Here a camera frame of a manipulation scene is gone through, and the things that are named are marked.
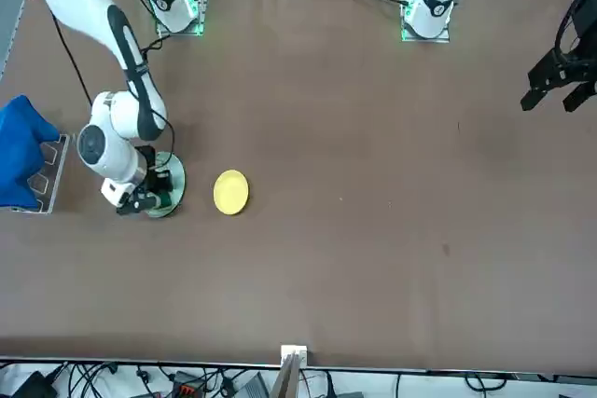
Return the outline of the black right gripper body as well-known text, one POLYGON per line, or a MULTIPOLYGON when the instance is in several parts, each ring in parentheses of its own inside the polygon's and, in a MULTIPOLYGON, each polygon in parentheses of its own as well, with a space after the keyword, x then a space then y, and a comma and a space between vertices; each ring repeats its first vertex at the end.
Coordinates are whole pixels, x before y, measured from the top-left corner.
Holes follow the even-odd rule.
POLYGON ((150 168, 146 172, 144 181, 139 185, 139 193, 154 194, 156 196, 162 193, 170 193, 174 189, 171 171, 168 169, 150 168))

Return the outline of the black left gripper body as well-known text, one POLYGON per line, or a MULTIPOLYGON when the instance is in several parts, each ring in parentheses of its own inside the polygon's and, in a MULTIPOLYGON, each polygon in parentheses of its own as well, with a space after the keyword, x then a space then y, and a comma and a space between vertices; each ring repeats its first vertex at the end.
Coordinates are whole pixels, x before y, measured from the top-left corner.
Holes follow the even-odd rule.
POLYGON ((558 82, 583 80, 596 71, 596 0, 574 0, 557 32, 558 82), (569 24, 576 31, 576 45, 563 53, 561 41, 569 24))

